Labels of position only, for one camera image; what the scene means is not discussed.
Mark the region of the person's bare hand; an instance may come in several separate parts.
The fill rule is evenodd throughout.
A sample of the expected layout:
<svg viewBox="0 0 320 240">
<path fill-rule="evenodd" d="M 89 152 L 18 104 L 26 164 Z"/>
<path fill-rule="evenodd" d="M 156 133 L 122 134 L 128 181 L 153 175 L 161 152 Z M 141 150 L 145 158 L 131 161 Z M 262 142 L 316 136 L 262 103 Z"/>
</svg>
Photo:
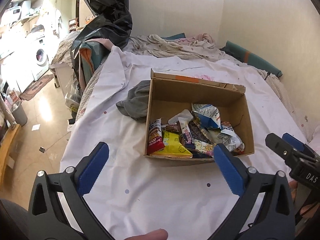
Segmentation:
<svg viewBox="0 0 320 240">
<path fill-rule="evenodd" d="M 157 229 L 144 235 L 128 237 L 125 240 L 167 240 L 168 232 L 164 229 Z"/>
</svg>

